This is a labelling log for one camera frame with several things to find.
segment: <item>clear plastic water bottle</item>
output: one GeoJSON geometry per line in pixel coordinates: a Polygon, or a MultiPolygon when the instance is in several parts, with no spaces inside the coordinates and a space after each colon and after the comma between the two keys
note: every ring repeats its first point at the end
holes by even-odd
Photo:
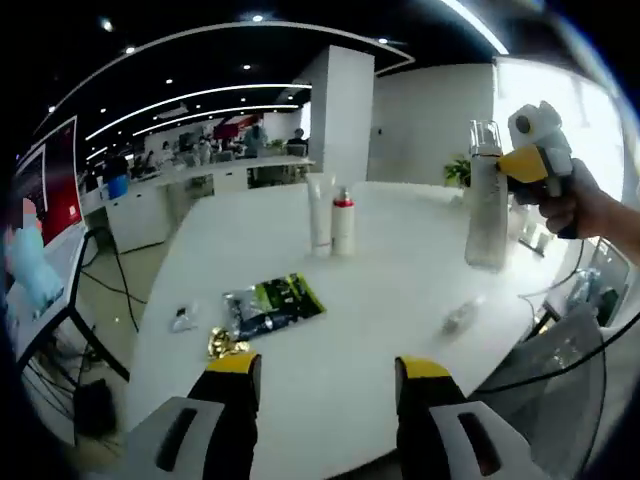
{"type": "Polygon", "coordinates": [[[465,260],[472,267],[498,272],[507,246],[507,178],[497,169],[502,156],[498,126],[471,121],[471,220],[465,260]]]}

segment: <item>hand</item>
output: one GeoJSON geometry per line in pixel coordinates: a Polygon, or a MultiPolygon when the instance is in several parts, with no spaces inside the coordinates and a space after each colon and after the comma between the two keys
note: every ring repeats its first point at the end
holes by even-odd
{"type": "Polygon", "coordinates": [[[558,233],[577,220],[578,238],[605,236],[611,197],[600,190],[582,160],[572,159],[573,174],[570,190],[562,197],[549,197],[540,189],[530,192],[539,204],[540,215],[547,219],[547,228],[558,233]]]}

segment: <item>round table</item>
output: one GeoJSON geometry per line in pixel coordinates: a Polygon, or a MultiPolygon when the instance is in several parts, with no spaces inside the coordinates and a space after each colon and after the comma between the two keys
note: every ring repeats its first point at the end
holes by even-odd
{"type": "Polygon", "coordinates": [[[471,393],[531,327],[530,307],[517,294],[549,285],[566,249],[554,240],[541,258],[513,244],[500,274],[472,269],[464,261],[469,214],[452,202],[456,195],[424,185],[355,185],[357,252],[349,258],[310,255],[305,185],[199,201],[145,309],[127,429],[188,394],[207,365],[210,329],[225,324],[224,292],[301,272],[327,312],[250,342],[262,355],[252,477],[327,478],[393,450],[394,358],[433,359],[471,393]],[[487,298],[478,318],[444,333],[445,316],[476,295],[487,298]],[[199,328],[169,333],[173,313],[192,301],[200,305],[199,328]]]}

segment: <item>green plant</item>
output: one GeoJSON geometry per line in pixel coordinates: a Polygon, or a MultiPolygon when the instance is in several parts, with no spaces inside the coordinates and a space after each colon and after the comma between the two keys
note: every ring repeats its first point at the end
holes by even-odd
{"type": "Polygon", "coordinates": [[[455,180],[461,187],[471,186],[471,162],[466,158],[458,158],[444,167],[447,180],[455,180]]]}

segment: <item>small plastic bag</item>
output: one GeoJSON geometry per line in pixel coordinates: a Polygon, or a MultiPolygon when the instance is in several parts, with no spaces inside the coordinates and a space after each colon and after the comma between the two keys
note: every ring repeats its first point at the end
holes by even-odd
{"type": "Polygon", "coordinates": [[[325,311],[298,273],[227,292],[223,300],[229,331],[236,341],[280,330],[325,311]]]}
{"type": "Polygon", "coordinates": [[[171,333],[180,333],[198,328],[198,304],[192,303],[188,307],[180,307],[176,316],[171,319],[169,330],[171,333]]]}

